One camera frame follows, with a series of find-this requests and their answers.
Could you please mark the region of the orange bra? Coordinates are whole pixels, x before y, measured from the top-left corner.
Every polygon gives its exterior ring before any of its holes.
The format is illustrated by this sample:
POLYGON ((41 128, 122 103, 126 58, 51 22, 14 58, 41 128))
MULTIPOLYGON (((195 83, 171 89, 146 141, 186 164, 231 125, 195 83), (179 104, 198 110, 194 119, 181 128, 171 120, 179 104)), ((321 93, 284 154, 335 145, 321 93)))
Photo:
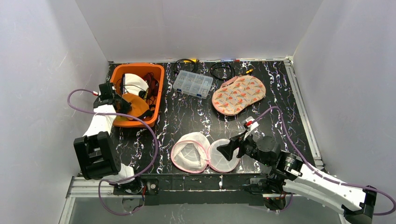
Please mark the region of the orange bra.
POLYGON ((127 113, 138 119, 145 119, 152 117, 154 112, 144 99, 132 93, 125 93, 122 95, 123 99, 131 104, 131 110, 127 113))

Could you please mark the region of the white mesh laundry bag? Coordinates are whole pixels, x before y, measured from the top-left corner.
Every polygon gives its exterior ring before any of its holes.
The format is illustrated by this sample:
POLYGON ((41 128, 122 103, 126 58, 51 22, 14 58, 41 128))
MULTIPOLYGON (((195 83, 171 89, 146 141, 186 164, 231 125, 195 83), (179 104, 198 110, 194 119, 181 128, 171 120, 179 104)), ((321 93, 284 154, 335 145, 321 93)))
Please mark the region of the white mesh laundry bag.
POLYGON ((197 174, 202 173, 208 166, 216 172, 228 173, 233 171, 240 162, 234 151, 228 161, 217 148, 226 145, 229 139, 219 139, 210 143, 207 137, 200 132, 183 135, 173 146, 170 158, 180 170, 197 174))

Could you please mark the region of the floral pink fabric pouch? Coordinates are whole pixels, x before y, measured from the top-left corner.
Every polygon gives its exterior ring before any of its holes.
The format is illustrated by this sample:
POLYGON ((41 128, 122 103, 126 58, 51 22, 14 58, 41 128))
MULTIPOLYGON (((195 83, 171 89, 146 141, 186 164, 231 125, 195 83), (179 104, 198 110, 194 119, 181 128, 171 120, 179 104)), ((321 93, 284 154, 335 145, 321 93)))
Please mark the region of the floral pink fabric pouch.
POLYGON ((234 116, 266 96, 263 82, 254 76, 233 77, 212 96, 212 105, 221 114, 234 116))

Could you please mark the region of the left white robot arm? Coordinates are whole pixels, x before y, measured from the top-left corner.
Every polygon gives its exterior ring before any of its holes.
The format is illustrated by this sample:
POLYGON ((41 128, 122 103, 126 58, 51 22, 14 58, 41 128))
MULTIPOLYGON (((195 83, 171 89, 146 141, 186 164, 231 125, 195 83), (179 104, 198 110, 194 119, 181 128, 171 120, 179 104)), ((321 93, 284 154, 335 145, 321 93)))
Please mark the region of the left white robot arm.
POLYGON ((87 180, 105 179, 115 185, 132 182, 134 169, 122 164, 110 136, 117 111, 125 112, 130 105, 116 92, 113 83, 100 84, 99 91, 92 93, 97 99, 93 103, 91 123, 73 142, 82 175, 87 180))

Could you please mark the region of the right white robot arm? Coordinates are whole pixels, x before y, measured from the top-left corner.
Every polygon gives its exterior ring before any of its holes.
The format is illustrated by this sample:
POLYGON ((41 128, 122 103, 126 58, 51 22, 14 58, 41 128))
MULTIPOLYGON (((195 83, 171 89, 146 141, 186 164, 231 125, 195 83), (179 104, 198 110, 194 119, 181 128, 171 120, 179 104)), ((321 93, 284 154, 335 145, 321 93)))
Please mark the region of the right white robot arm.
POLYGON ((274 176, 266 181, 273 190, 298 194, 341 214, 351 224, 370 224, 373 220, 376 192, 349 187, 344 182, 316 168, 309 168, 302 159, 283 151, 274 138, 258 140, 243 134, 232 137, 217 150, 230 161, 244 155, 270 167, 274 176))

